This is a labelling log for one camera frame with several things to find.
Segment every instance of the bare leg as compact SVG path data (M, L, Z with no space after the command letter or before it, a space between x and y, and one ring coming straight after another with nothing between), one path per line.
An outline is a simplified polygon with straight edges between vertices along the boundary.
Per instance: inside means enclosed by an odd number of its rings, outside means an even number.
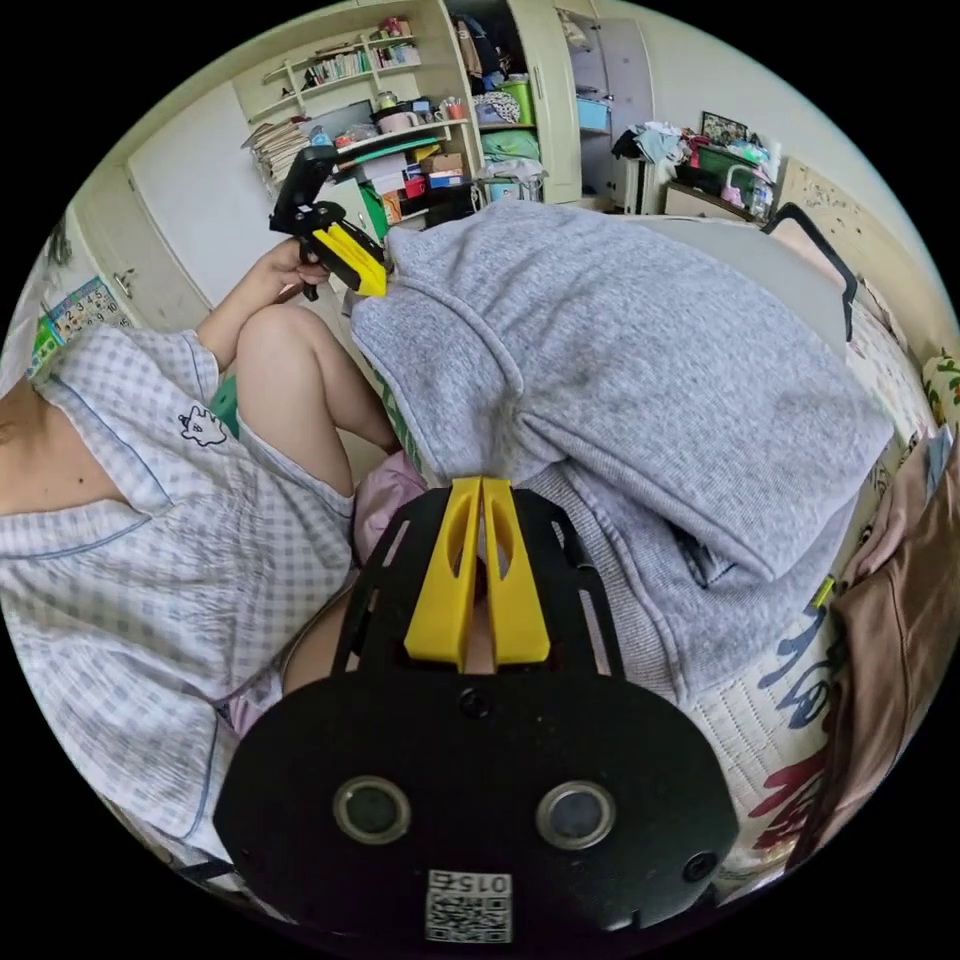
M343 626L343 618L349 602L350 594L348 593L329 610L324 611L323 616L297 644L284 670L284 696L288 696L300 687L305 687L308 683L330 676L333 658L340 640L340 628ZM351 658L347 669L353 669L354 666L355 660ZM470 628L464 672L472 675L494 672L493 636L490 633L486 599L481 600L473 610L473 624Z
M387 453L400 444L383 405L327 325L312 311L270 306L237 344L237 408L262 440L343 496L353 494L337 430Z

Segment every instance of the black strap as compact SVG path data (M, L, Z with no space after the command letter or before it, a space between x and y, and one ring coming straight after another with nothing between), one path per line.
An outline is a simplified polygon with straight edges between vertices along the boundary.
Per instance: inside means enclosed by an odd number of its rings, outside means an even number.
M794 220L800 224L803 232L816 244L817 249L830 261L830 265L840 274L845 284L843 291L843 319L846 325L847 343L853 339L853 298L857 295L857 278L853 271L840 259L840 255L830 246L827 238L810 219L806 211L795 203L785 203L774 217L762 228L762 232L772 234L784 220Z
M226 860L204 860L202 863L194 863L188 867L177 867L173 871L184 880L192 880L194 883L203 883L205 880L216 880L217 877L225 877L228 874L236 873L232 863Z

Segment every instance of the open wardrobe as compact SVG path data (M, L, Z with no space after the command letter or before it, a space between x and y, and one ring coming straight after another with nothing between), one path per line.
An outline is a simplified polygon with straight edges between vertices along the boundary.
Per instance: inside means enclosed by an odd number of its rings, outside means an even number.
M542 165L546 203L624 206L611 150L625 130L653 119L636 21L599 18L588 0L445 3L485 160Z

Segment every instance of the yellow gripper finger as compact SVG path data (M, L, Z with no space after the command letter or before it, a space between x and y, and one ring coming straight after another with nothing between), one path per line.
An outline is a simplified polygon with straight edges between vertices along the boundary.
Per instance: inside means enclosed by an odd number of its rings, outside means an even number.
M481 480L454 480L440 534L404 640L412 660L463 673L477 578Z
M364 250L339 224L335 223L326 230L317 230L314 237L356 270L360 278L357 293L364 297L387 295L387 271L384 265Z
M550 654L550 636L506 480L484 477L483 517L494 663L543 663Z

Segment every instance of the camera lens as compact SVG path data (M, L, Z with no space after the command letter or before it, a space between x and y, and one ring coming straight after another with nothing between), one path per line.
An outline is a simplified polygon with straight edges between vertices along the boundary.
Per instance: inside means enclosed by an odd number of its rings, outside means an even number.
M356 777L337 791L333 815L340 829L358 843L399 840L410 826L410 803L403 791L381 777Z
M537 807L537 831L559 850L585 850L603 840L613 827L613 797L587 781L554 787Z

